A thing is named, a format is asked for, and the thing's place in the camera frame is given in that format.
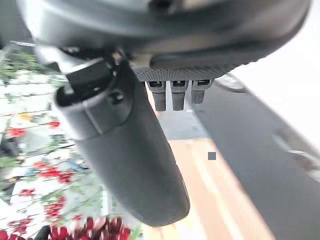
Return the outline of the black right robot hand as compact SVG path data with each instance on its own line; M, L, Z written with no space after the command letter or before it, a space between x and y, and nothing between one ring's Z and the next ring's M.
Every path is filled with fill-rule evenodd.
M119 203L161 227L188 192L151 108L184 108L213 130L217 79L274 53L302 28L309 0L19 0L42 66L68 84L52 99L78 151Z

